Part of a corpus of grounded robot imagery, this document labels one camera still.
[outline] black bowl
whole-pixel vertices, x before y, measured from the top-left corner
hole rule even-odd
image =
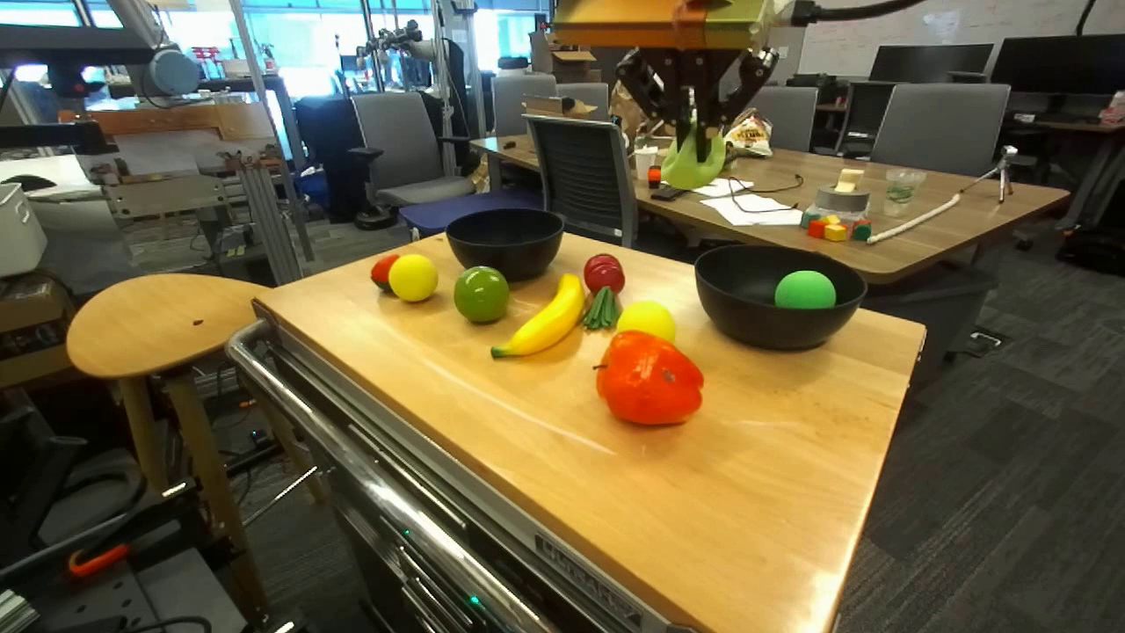
[[[820,271],[837,286],[828,310],[779,310],[775,288],[790,271]],[[828,340],[869,297],[869,281],[820,254],[723,245],[696,262],[696,292],[710,323],[753,349],[803,351]]]
[[[561,217],[545,211],[483,211],[448,225],[452,256],[465,267],[497,267],[505,281],[548,271],[561,244]]]

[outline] stool leg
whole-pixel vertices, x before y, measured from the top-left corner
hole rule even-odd
[[[134,452],[136,452],[136,468],[142,468],[148,489],[170,489],[173,482],[170,482],[162,444],[153,435],[148,381],[143,377],[115,381],[112,390],[115,390],[115,402],[128,407],[128,421],[130,421],[130,435],[134,435]]]
[[[241,616],[255,622],[261,616],[267,616],[267,599],[250,557],[250,537],[239,516],[239,502],[228,489],[225,465],[217,456],[210,418],[204,411],[204,402],[192,390],[189,373],[170,377],[166,395],[175,407],[182,452],[189,456],[192,475],[202,479],[202,493],[210,506],[210,516],[217,521],[217,528],[234,549],[228,592],[241,610]]]

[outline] wooden stool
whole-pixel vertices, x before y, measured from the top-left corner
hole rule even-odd
[[[234,278],[148,275],[98,292],[76,310],[66,332],[70,361],[88,377],[112,381],[130,421],[136,465],[151,489],[170,487],[148,398],[148,381],[157,377],[179,418],[179,440],[202,482],[202,495],[210,506],[210,526],[234,549],[228,592],[247,621],[261,621],[267,599],[189,366],[220,351],[232,334],[252,323],[250,302],[261,292],[261,286]]]

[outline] drawer handle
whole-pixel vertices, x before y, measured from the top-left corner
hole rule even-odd
[[[239,332],[225,356],[289,414],[296,418],[319,452],[326,452],[356,482],[357,493],[387,513],[483,612],[491,612],[513,630],[553,630],[532,612],[513,592],[505,592],[457,537],[451,537],[432,516],[412,506],[374,461],[337,433],[306,398],[298,398],[277,373],[255,356],[252,340],[267,334],[267,323]]]

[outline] banana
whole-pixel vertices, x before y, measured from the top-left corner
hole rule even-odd
[[[585,281],[577,275],[561,275],[554,301],[540,305],[520,332],[491,349],[491,359],[520,359],[553,349],[561,340],[587,310]]]

